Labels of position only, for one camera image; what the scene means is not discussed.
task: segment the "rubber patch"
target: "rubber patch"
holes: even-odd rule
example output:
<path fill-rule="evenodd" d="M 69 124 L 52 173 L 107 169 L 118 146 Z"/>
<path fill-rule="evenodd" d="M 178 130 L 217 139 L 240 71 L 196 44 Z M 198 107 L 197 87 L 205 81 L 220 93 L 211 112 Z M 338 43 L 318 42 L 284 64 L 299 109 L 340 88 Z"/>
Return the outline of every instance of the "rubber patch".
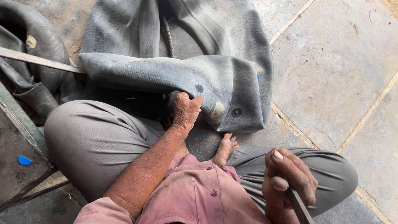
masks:
<path fill-rule="evenodd" d="M 20 164 L 26 166 L 26 165 L 29 165 L 32 161 L 31 161 L 30 159 L 27 159 L 27 158 L 25 158 L 25 157 L 23 157 L 23 156 L 20 155 L 20 156 L 18 157 L 18 162 L 19 162 Z"/>
<path fill-rule="evenodd" d="M 221 102 L 217 101 L 216 106 L 214 107 L 214 110 L 211 113 L 211 116 L 216 118 L 216 117 L 222 115 L 224 113 L 224 111 L 225 111 L 224 105 Z"/>
<path fill-rule="evenodd" d="M 32 35 L 28 35 L 26 37 L 26 47 L 28 50 L 35 48 L 36 44 L 37 44 L 36 39 Z"/>

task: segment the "man's right hand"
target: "man's right hand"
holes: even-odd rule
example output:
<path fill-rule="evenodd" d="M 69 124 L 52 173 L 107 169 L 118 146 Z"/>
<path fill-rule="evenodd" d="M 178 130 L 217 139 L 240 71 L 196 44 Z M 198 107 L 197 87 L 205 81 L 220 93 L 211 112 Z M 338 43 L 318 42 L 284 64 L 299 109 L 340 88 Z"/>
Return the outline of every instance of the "man's right hand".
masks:
<path fill-rule="evenodd" d="M 183 128 L 188 135 L 201 112 L 203 98 L 200 96 L 190 100 L 186 92 L 179 92 L 174 100 L 174 121 L 172 127 Z"/>
<path fill-rule="evenodd" d="M 265 167 L 261 189 L 267 206 L 292 208 L 287 199 L 288 182 L 297 190 L 305 206 L 315 204 L 318 182 L 299 157 L 287 149 L 274 148 L 265 156 Z M 281 178 L 280 174 L 283 174 L 287 181 Z"/>

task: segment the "worn rubber patch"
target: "worn rubber patch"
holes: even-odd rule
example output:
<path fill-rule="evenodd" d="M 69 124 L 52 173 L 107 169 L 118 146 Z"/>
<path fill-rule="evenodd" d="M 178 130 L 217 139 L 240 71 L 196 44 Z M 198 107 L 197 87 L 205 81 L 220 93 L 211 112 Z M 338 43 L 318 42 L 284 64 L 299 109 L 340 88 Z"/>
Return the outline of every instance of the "worn rubber patch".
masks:
<path fill-rule="evenodd" d="M 224 113 L 224 111 L 225 111 L 224 105 L 221 102 L 217 101 L 216 106 L 214 107 L 214 110 L 211 113 L 211 116 L 216 118 L 216 117 L 222 115 Z"/>
<path fill-rule="evenodd" d="M 37 44 L 36 39 L 34 37 L 32 37 L 32 35 L 28 35 L 26 37 L 26 48 L 28 50 L 32 49 L 32 48 L 35 48 L 36 44 Z"/>

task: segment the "blue chip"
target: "blue chip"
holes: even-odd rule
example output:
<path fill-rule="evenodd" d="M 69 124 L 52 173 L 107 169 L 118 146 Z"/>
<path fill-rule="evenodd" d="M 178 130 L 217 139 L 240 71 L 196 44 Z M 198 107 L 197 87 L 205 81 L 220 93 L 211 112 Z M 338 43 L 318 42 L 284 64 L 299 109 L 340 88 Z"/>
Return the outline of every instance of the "blue chip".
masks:
<path fill-rule="evenodd" d="M 18 157 L 18 162 L 19 162 L 20 164 L 26 166 L 26 165 L 29 165 L 32 161 L 31 161 L 30 159 L 27 159 L 27 158 L 25 158 L 25 157 L 23 157 L 23 156 L 20 155 L 20 156 Z"/>

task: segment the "concrete floor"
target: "concrete floor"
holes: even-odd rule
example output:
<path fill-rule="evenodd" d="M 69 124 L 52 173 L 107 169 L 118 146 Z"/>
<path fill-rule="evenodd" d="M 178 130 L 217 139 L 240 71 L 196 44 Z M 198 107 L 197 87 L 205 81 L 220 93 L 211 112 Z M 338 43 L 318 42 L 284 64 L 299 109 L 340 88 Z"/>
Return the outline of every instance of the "concrete floor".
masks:
<path fill-rule="evenodd" d="M 18 1 L 54 24 L 77 61 L 95 0 Z M 253 3 L 272 44 L 273 103 L 267 128 L 238 134 L 238 141 L 309 146 L 353 164 L 359 174 L 355 193 L 316 223 L 398 224 L 398 1 Z M 72 223 L 82 204 L 68 186 L 0 213 L 0 224 Z"/>

